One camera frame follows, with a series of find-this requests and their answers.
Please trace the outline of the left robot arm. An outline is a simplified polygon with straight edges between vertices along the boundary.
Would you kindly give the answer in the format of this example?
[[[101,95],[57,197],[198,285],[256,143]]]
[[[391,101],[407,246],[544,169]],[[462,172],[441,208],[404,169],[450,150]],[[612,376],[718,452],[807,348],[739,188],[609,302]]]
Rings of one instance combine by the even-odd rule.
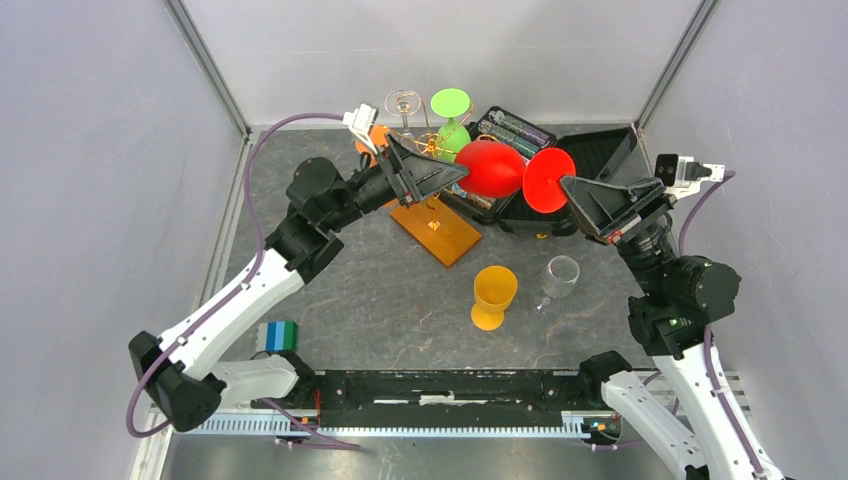
[[[159,335],[129,343],[146,393],[178,432],[193,430],[219,408],[262,399],[306,405],[314,394],[307,366],[284,355],[224,362],[223,354],[272,307],[314,280],[344,245],[338,233],[396,199],[422,201],[466,177],[468,167],[421,155],[389,137],[374,166],[343,178],[324,157],[301,162],[286,190],[285,218],[217,294]]]

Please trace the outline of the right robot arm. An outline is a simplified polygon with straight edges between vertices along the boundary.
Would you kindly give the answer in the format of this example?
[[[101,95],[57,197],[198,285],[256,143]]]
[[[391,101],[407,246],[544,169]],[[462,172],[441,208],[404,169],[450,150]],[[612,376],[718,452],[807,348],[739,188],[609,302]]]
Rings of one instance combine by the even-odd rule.
[[[675,415],[651,396],[615,351],[582,362],[580,400],[620,414],[678,479],[782,478],[730,388],[712,334],[714,322],[734,313],[740,276],[726,264],[679,253],[670,235],[670,210],[698,183],[668,186],[651,177],[613,185],[566,176],[560,185],[580,231],[613,246],[641,289],[628,300],[630,332],[683,412]]]

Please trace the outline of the red wine glass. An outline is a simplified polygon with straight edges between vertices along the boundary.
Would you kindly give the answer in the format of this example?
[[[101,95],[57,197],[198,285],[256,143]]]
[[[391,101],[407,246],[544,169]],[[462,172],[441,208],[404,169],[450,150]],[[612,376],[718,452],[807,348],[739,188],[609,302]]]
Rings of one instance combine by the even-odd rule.
[[[556,212],[566,205],[560,179],[577,174],[575,161],[562,149],[544,148],[525,160],[513,147],[485,140],[466,145],[455,163],[470,170],[457,182],[464,191],[491,198],[521,192],[528,206],[541,214]]]

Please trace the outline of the clear wine glass front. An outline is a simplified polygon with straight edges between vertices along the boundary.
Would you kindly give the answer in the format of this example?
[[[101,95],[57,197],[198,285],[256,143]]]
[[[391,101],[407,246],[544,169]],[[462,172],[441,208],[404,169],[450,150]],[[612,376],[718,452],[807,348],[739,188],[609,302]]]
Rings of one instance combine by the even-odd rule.
[[[540,289],[534,298],[534,311],[539,314],[557,311],[574,291],[580,272],[578,262],[570,256],[551,258],[538,277]]]

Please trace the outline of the yellow wine glass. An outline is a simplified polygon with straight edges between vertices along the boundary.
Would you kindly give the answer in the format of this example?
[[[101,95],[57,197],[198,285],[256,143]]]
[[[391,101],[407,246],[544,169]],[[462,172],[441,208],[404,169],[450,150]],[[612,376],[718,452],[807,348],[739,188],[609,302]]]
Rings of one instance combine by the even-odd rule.
[[[470,311],[473,324],[483,331],[499,328],[517,289],[517,277],[510,269],[500,265],[482,269],[473,284],[474,304]]]

